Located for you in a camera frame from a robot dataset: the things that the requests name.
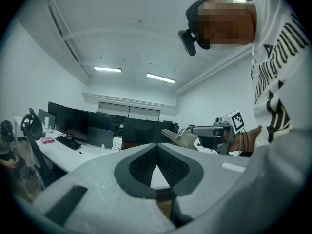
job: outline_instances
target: white wall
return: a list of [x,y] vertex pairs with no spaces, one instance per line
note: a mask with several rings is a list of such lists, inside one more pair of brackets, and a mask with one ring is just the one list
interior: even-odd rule
[[14,122],[29,107],[48,109],[48,101],[89,110],[82,91],[87,86],[53,60],[17,19],[12,21],[0,49],[0,121]]
[[253,114],[253,86],[250,77],[252,56],[236,63],[177,96],[176,120],[181,127],[187,124],[212,125],[216,117],[239,110],[245,130],[257,127]]

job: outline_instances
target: ceiling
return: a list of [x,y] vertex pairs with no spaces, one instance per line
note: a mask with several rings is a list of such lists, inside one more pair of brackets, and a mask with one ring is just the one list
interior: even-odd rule
[[[50,0],[61,36],[91,84],[118,82],[125,87],[157,89],[153,73],[176,80],[176,91],[233,50],[203,50],[189,56],[177,33],[187,28],[186,9],[196,0]],[[94,71],[94,66],[121,68],[122,74]]]

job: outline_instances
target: white desk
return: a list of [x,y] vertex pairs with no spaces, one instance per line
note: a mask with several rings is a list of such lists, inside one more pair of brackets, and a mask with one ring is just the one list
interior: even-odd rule
[[[20,129],[21,121],[23,120],[23,117],[20,116],[14,116],[15,120],[15,133],[18,129]],[[46,133],[47,136],[56,138],[59,136],[61,132],[54,131],[53,133]],[[122,138],[114,138],[114,146],[113,148],[121,147]],[[79,148],[79,150],[82,152],[80,154],[77,150],[72,150],[63,144],[59,143],[58,141],[55,141],[53,143],[49,144],[42,144],[41,140],[37,140],[37,145],[39,146],[40,150],[44,154],[44,156],[50,160],[53,164],[60,167],[62,170],[66,172],[71,172],[81,164],[104,155],[112,154],[115,152],[118,152],[117,150],[112,149],[103,149],[97,146],[89,145],[83,142],[80,142],[82,146]],[[151,187],[154,189],[160,189],[160,188],[168,188],[169,185],[162,175],[160,169],[158,166],[156,166],[153,176],[152,176],[152,182]]]

